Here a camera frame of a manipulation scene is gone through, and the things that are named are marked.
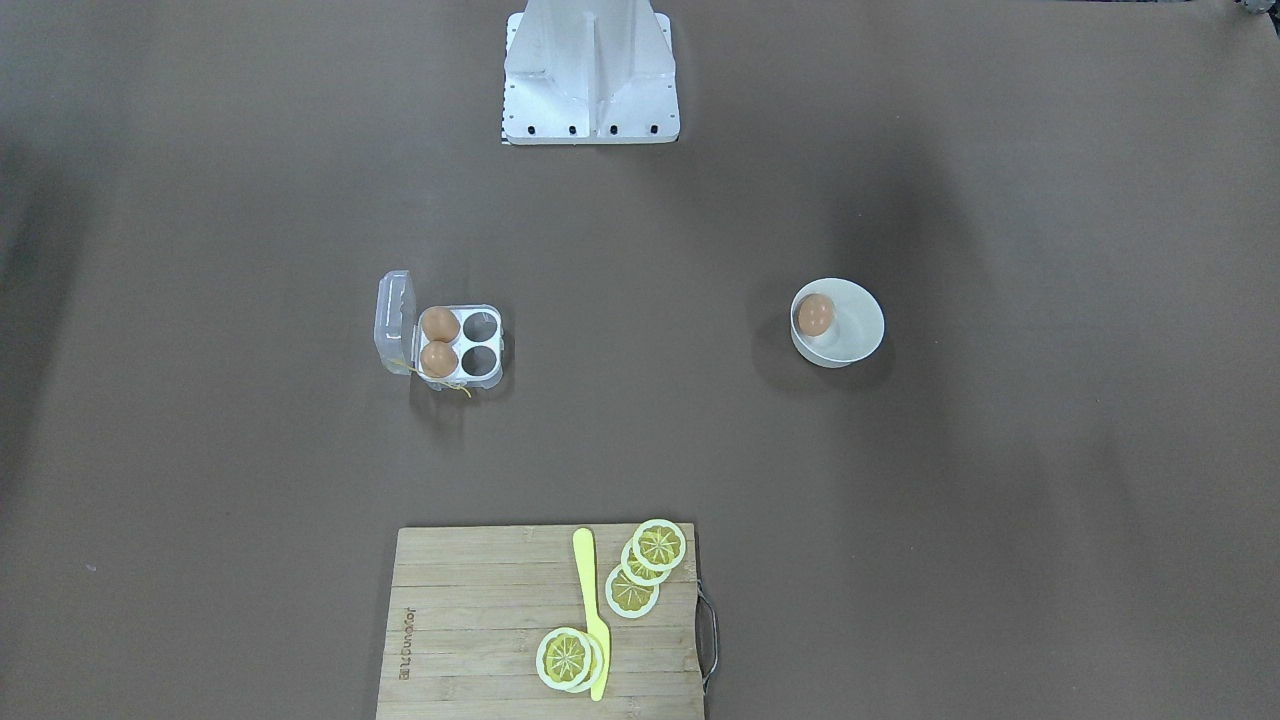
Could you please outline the brown egg from bowl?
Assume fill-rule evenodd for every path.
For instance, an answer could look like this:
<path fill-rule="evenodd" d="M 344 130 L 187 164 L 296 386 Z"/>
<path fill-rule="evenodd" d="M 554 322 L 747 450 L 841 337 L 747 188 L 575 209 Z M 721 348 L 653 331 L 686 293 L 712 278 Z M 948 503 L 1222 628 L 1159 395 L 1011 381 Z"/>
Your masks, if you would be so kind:
<path fill-rule="evenodd" d="M 797 305 L 794 320 L 799 334 L 810 338 L 820 337 L 835 323 L 835 304 L 824 293 L 809 293 Z"/>

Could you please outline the brown egg front in box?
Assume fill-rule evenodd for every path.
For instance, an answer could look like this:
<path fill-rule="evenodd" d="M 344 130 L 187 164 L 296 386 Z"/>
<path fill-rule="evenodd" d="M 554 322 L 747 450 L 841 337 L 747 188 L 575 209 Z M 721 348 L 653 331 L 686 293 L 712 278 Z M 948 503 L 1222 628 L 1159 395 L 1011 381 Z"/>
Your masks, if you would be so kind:
<path fill-rule="evenodd" d="M 444 341 L 431 340 L 419 352 L 419 370 L 428 378 L 447 379 L 458 365 L 457 354 Z"/>

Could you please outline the brown egg in box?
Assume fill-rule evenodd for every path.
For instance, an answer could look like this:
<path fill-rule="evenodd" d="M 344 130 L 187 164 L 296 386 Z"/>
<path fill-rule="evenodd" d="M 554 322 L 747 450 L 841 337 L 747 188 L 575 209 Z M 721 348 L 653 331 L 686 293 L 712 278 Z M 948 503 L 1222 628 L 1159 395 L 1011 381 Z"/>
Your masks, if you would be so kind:
<path fill-rule="evenodd" d="M 444 341 L 431 340 L 419 352 L 419 370 L 428 378 L 447 379 L 458 365 L 457 354 Z"/>
<path fill-rule="evenodd" d="M 449 307 L 431 306 L 419 318 L 419 329 L 428 342 L 439 340 L 452 345 L 461 333 L 461 324 Z"/>

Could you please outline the brown egg rear in box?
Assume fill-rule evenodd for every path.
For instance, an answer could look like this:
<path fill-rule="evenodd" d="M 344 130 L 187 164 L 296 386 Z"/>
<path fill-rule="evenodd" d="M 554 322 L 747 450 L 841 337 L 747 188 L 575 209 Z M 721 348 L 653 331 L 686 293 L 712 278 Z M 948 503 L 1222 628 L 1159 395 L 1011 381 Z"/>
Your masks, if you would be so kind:
<path fill-rule="evenodd" d="M 452 345 L 461 333 L 461 324 L 449 307 L 431 306 L 419 318 L 419 329 L 428 342 L 439 340 Z"/>

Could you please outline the clear plastic egg box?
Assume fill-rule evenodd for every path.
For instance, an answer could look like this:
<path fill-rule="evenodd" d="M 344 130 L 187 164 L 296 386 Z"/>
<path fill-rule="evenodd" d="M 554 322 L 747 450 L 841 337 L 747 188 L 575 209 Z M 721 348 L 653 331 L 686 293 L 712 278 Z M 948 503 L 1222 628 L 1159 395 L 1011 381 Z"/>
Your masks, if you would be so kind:
<path fill-rule="evenodd" d="M 500 313 L 485 304 L 421 309 L 407 270 L 388 272 L 378 283 L 372 342 L 381 365 L 431 389 L 495 388 L 504 374 L 504 329 Z"/>

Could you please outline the lemon slice end of row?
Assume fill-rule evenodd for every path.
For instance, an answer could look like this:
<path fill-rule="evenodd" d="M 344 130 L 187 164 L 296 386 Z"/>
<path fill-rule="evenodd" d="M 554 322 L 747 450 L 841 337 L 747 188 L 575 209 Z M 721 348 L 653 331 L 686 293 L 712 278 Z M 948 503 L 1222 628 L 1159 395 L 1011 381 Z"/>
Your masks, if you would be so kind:
<path fill-rule="evenodd" d="M 687 552 L 687 539 L 681 527 L 666 519 L 641 523 L 630 541 L 636 560 L 649 571 L 669 571 L 678 566 Z"/>

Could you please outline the yellow plastic knife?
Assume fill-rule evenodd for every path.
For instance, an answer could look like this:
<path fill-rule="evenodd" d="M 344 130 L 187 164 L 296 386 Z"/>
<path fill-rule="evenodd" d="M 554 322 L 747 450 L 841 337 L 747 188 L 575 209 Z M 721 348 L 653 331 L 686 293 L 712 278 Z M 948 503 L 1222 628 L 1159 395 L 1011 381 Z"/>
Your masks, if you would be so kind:
<path fill-rule="evenodd" d="M 600 583 L 596 579 L 596 547 L 594 533 L 589 527 L 580 527 L 573 532 L 572 551 L 582 596 L 586 632 L 602 648 L 600 674 L 589 688 L 591 701 L 600 702 L 604 698 L 611 671 L 612 638 L 611 629 L 599 611 Z"/>

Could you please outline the lemon slice middle of row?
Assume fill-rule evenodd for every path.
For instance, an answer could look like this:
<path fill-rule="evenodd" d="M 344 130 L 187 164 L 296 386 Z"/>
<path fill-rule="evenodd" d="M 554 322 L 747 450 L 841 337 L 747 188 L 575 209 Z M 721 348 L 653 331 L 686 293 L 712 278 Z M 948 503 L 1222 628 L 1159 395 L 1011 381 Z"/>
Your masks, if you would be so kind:
<path fill-rule="evenodd" d="M 628 541 L 621 552 L 620 565 L 622 568 L 622 575 L 625 575 L 635 585 L 641 587 L 657 587 L 660 585 L 669 578 L 672 573 L 671 569 L 654 570 L 640 562 L 639 556 L 634 552 L 634 543 Z"/>

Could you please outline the white round bowl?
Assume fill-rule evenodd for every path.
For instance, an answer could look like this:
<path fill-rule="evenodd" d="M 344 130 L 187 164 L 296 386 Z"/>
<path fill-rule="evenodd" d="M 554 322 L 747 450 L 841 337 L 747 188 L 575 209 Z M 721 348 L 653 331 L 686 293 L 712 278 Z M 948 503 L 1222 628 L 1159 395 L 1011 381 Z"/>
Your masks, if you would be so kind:
<path fill-rule="evenodd" d="M 835 323 L 820 337 L 797 333 L 795 311 L 809 293 L 824 293 L 835 304 Z M 819 278 L 804 284 L 790 304 L 790 337 L 794 347 L 809 363 L 823 368 L 842 368 L 868 359 L 881 346 L 884 313 L 878 300 L 860 284 L 844 278 Z"/>

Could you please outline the lemon slice pair under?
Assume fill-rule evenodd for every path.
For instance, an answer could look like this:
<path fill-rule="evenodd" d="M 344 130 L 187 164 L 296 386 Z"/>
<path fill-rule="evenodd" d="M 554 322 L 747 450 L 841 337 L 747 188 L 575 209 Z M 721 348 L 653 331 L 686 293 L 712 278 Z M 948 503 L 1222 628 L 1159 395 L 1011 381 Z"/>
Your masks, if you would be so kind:
<path fill-rule="evenodd" d="M 588 660 L 588 671 L 577 683 L 566 689 L 573 694 L 590 691 L 603 676 L 605 669 L 605 652 L 598 638 L 585 632 L 580 632 L 579 635 Z"/>

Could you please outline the wooden cutting board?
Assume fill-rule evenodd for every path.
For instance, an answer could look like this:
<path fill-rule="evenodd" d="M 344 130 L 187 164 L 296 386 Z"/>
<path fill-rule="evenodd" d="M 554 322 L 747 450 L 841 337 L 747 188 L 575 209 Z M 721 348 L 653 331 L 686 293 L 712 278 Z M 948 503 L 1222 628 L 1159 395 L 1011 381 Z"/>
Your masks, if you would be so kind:
<path fill-rule="evenodd" d="M 575 525 L 420 527 L 396 537 L 379 719 L 701 719 L 716 667 L 714 612 L 696 532 L 640 618 L 608 603 L 637 523 L 595 524 L 596 609 L 611 629 L 599 696 L 552 688 L 543 639 L 588 632 Z"/>

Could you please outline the lemon slice pair top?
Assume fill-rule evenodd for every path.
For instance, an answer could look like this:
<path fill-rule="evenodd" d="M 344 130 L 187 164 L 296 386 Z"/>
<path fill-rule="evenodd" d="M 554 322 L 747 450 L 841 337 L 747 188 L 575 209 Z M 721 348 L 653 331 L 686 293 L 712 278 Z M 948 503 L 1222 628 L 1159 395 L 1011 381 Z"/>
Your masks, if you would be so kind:
<path fill-rule="evenodd" d="M 580 632 L 572 626 L 556 628 L 548 632 L 538 646 L 535 671 L 553 691 L 566 692 L 588 671 Z"/>

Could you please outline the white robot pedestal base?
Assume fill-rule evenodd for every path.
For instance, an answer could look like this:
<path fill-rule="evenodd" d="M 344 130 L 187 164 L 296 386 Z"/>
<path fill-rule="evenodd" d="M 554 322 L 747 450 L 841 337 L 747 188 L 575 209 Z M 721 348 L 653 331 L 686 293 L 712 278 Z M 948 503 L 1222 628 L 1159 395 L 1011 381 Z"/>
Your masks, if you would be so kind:
<path fill-rule="evenodd" d="M 530 1 L 507 18 L 504 143 L 673 143 L 680 133 L 672 23 L 652 3 Z"/>

